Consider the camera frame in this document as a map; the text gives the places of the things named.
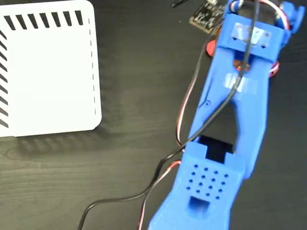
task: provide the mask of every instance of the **dark wood grain surface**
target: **dark wood grain surface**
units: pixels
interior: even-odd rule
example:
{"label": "dark wood grain surface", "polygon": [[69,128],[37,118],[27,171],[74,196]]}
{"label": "dark wood grain surface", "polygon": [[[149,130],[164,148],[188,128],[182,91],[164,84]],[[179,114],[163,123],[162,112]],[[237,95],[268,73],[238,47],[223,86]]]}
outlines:
{"label": "dark wood grain surface", "polygon": [[[0,0],[26,2],[34,1]],[[93,200],[131,195],[147,186],[159,159],[176,145],[178,109],[206,37],[188,23],[201,0],[176,9],[170,7],[172,0],[91,2],[103,121],[94,131],[0,139],[1,230],[76,230]],[[305,0],[294,2],[306,5]],[[253,176],[234,204],[231,230],[307,228],[306,22],[281,53],[281,69],[270,89],[266,136]],[[206,57],[183,136],[209,65]],[[229,107],[207,134],[234,142],[235,129]],[[173,179],[174,174],[152,193],[146,224]],[[99,206],[85,230],[134,230],[140,204]]]}

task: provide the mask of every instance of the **wire bundle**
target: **wire bundle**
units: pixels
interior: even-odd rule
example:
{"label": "wire bundle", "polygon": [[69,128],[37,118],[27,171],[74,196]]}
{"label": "wire bundle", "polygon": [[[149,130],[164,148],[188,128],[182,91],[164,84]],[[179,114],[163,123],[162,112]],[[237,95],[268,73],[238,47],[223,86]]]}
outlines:
{"label": "wire bundle", "polygon": [[[142,210],[141,210],[141,217],[140,217],[140,221],[139,221],[139,226],[138,226],[138,230],[142,229],[142,223],[143,223],[143,218],[144,218],[144,212],[145,212],[145,205],[146,205],[146,201],[148,199],[148,195],[151,193],[151,191],[153,190],[154,187],[156,187],[156,185],[163,180],[163,178],[166,177],[166,175],[178,164],[181,163],[181,161],[175,161],[173,162],[168,169],[165,171],[164,174],[160,175],[161,169],[163,167],[163,165],[171,158],[175,157],[176,155],[178,155],[184,148],[185,146],[190,142],[193,141],[195,138],[197,138],[211,123],[212,121],[219,115],[219,113],[226,107],[226,105],[232,100],[232,98],[234,97],[240,83],[241,80],[243,78],[244,75],[244,71],[246,69],[246,66],[248,64],[248,59],[249,59],[249,55],[250,55],[250,49],[251,49],[251,39],[252,39],[252,32],[254,30],[256,21],[258,20],[258,15],[259,15],[259,10],[260,10],[260,0],[255,0],[255,8],[254,8],[254,16],[252,19],[252,23],[251,23],[251,30],[249,32],[249,37],[248,37],[248,41],[247,41],[247,45],[246,45],[246,51],[244,54],[244,58],[243,58],[243,64],[238,77],[236,78],[236,81],[230,91],[230,93],[228,94],[228,96],[225,98],[225,100],[218,105],[218,107],[215,109],[215,111],[208,117],[208,119],[204,122],[203,126],[194,134],[192,135],[190,138],[188,138],[187,141],[185,141],[184,143],[180,144],[180,146],[178,148],[176,148],[174,151],[172,151],[170,154],[168,154],[167,156],[165,156],[163,159],[160,160],[158,166],[156,167],[154,176],[150,182],[150,184],[147,186],[147,188],[145,188],[142,192],[136,194],[136,195],[132,195],[132,196],[127,196],[127,197],[120,197],[120,198],[108,198],[108,199],[100,199],[100,200],[96,200],[93,203],[91,203],[83,212],[83,215],[81,217],[79,226],[78,226],[78,230],[83,230],[83,226],[84,226],[84,222],[85,219],[87,217],[87,214],[89,213],[89,211],[94,208],[95,206],[99,205],[99,204],[106,204],[106,203],[119,203],[119,202],[126,202],[126,201],[131,201],[131,200],[136,200],[139,199],[143,196],[145,197],[145,200],[143,202],[143,206],[142,206]],[[189,95],[191,94],[191,91],[195,85],[196,79],[198,77],[199,74],[199,70],[201,67],[201,59],[204,55],[204,50],[205,50],[205,46],[206,46],[207,42],[205,43],[204,47],[201,50],[201,56],[200,59],[198,60],[197,66],[196,66],[196,70],[195,73],[193,75],[192,78],[192,82],[188,88],[188,91],[186,93],[186,96],[184,98],[184,103],[181,107],[180,110],[182,110],[182,108],[186,107]],[[180,119],[178,119],[180,121],[180,124],[182,123],[182,116],[180,116]],[[180,143],[180,137],[179,135],[177,135],[177,140]]]}
{"label": "wire bundle", "polygon": [[[242,6],[244,0],[235,0],[233,1],[230,5],[229,5],[229,9],[231,12],[235,13],[235,5],[239,4],[239,7]],[[289,23],[289,20],[287,18],[287,15],[283,12],[282,9],[280,9],[278,6],[276,6],[273,2],[271,2],[270,0],[260,0],[261,3],[267,4],[269,6],[271,6],[277,13],[277,17],[280,17],[282,22],[283,22],[283,26],[286,30],[290,30],[291,26]]]}

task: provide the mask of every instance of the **black cable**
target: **black cable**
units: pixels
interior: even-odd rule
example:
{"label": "black cable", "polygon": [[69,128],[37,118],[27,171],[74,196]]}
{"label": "black cable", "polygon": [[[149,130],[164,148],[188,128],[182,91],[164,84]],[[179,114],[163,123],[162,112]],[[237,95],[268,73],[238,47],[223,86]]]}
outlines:
{"label": "black cable", "polygon": [[163,165],[169,159],[171,159],[174,156],[176,156],[177,154],[179,154],[189,142],[191,142],[195,138],[197,138],[211,124],[211,122],[219,115],[219,113],[226,107],[226,105],[232,100],[232,98],[234,97],[234,95],[235,95],[235,93],[236,93],[236,91],[237,91],[237,89],[238,89],[238,87],[241,83],[241,80],[243,78],[243,74],[244,74],[245,69],[246,69],[247,64],[248,64],[250,48],[251,48],[252,32],[254,30],[256,21],[258,19],[259,8],[260,8],[260,2],[259,2],[259,0],[255,0],[254,15],[253,15],[252,23],[251,23],[251,28],[250,28],[250,31],[249,31],[246,51],[245,51],[244,58],[243,58],[243,64],[241,66],[240,73],[239,73],[238,77],[236,78],[236,81],[235,81],[229,95],[226,97],[226,99],[216,108],[216,110],[209,116],[209,118],[206,120],[206,122],[203,124],[203,126],[193,136],[191,136],[185,143],[183,143],[177,149],[175,149],[170,154],[168,154],[166,157],[164,157],[163,159],[160,160],[158,166],[156,167],[154,176],[153,176],[150,184],[147,186],[146,189],[144,189],[142,192],[140,192],[136,195],[132,195],[132,196],[121,197],[121,198],[100,199],[100,200],[94,201],[84,210],[82,217],[81,217],[81,220],[80,220],[80,223],[79,223],[79,226],[78,226],[78,230],[83,230],[83,226],[84,226],[86,216],[87,216],[88,212],[92,208],[94,208],[95,206],[97,206],[99,204],[106,204],[106,203],[120,203],[120,202],[131,201],[131,200],[135,200],[135,199],[138,199],[138,198],[141,198],[141,197],[147,195],[147,193],[151,190],[154,182],[158,179]]}

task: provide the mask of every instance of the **circuit board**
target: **circuit board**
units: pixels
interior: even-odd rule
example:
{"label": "circuit board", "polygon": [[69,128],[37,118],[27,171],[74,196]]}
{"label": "circuit board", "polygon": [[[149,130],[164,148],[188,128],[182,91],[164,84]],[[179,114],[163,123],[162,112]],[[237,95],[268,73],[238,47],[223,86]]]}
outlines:
{"label": "circuit board", "polygon": [[225,4],[221,2],[221,0],[206,0],[190,18],[190,23],[206,33],[211,33],[224,13]]}

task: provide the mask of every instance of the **blue plastic part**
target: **blue plastic part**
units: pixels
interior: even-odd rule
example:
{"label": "blue plastic part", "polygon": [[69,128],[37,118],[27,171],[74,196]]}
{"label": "blue plastic part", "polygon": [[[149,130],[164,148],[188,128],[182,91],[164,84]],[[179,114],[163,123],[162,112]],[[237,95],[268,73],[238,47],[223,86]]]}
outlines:
{"label": "blue plastic part", "polygon": [[[238,76],[234,60],[246,49],[244,36],[243,39],[233,38],[238,36],[234,29],[238,24],[249,26],[251,20],[228,13],[227,7],[225,12],[189,136],[229,94]],[[232,99],[238,124],[234,154],[226,153],[224,163],[219,163],[206,158],[207,146],[198,143],[198,138],[188,143],[173,188],[152,218],[149,230],[229,229],[232,204],[242,181],[251,176],[264,136],[269,71],[291,35],[291,32],[260,22],[256,27],[261,33],[270,34],[270,38],[261,40],[255,35],[250,69],[245,72]]]}
{"label": "blue plastic part", "polygon": [[298,7],[298,10],[296,11],[296,21],[292,25],[292,33],[296,33],[299,29],[299,27],[302,24],[303,18],[305,15],[305,7],[300,6]]}
{"label": "blue plastic part", "polygon": [[[287,18],[289,20],[289,23],[291,25],[291,32],[295,34],[299,27],[301,26],[301,23],[303,21],[304,15],[305,15],[305,7],[300,6],[296,10],[294,4],[284,1],[281,6],[283,12],[287,15]],[[283,28],[283,22],[281,18],[278,18],[276,20],[276,26]]]}

